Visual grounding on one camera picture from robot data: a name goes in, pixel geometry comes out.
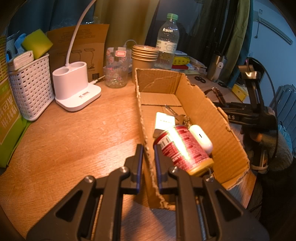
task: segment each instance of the plastic water bottle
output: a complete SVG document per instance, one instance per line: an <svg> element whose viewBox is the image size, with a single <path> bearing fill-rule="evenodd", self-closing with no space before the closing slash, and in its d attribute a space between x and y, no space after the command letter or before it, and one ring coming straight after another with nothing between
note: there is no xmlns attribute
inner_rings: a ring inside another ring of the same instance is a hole
<svg viewBox="0 0 296 241"><path fill-rule="evenodd" d="M167 21L158 31L156 47L159 49L159 56L155 64L156 68L168 70L172 68L179 41L179 29L176 24L177 20L178 15L168 13Z"/></svg>

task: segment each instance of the stack of paper cups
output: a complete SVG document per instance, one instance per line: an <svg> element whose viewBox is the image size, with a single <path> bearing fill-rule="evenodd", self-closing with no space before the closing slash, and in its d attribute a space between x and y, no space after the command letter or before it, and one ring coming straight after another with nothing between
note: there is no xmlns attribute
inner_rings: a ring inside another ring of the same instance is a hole
<svg viewBox="0 0 296 241"><path fill-rule="evenodd" d="M135 69L151 69L158 58L159 50L146 45L134 45L132 52L133 59L133 83L135 83Z"/></svg>

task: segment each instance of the white lamp base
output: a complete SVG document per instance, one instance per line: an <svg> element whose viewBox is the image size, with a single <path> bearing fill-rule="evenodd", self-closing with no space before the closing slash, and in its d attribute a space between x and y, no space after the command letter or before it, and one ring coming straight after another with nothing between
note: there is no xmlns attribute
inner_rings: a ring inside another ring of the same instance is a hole
<svg viewBox="0 0 296 241"><path fill-rule="evenodd" d="M85 62L74 62L52 73L55 100L67 111L78 111L101 96L102 89L90 84Z"/></svg>
<svg viewBox="0 0 296 241"><path fill-rule="evenodd" d="M72 95L68 99L59 100L55 98L55 100L56 103L65 110L74 112L83 109L89 103L99 98L101 96L101 91L101 87L89 83L85 89Z"/></svg>

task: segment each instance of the brown cardboard sheet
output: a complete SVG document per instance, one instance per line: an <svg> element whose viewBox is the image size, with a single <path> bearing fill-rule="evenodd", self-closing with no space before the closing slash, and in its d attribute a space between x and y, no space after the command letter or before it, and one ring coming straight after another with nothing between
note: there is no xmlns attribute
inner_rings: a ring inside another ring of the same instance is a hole
<svg viewBox="0 0 296 241"><path fill-rule="evenodd" d="M50 74L65 65L66 56L75 26L48 31L53 46L49 50ZM109 24L80 25L70 54L70 63L84 61L87 64L89 82L103 75L104 46Z"/></svg>
<svg viewBox="0 0 296 241"><path fill-rule="evenodd" d="M227 116L208 99L199 87L189 83L184 74L159 69L136 70L136 92L145 146L145 178L148 203L151 208L174 209L168 197L159 194L152 137L157 112L168 112L164 105L173 106L178 114L191 118L201 126L213 143L214 177L226 189L237 186L250 168L247 155L229 127Z"/></svg>

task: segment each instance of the green sponge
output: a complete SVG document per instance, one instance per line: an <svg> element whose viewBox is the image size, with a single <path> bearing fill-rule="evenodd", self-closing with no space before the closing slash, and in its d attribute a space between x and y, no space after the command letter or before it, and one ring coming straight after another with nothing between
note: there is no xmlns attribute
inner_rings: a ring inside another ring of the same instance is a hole
<svg viewBox="0 0 296 241"><path fill-rule="evenodd" d="M52 47L52 45L53 43L44 34L44 32L42 32L41 29L37 29L26 36L22 42L22 46L25 50L33 51L34 59L39 59Z"/></svg>

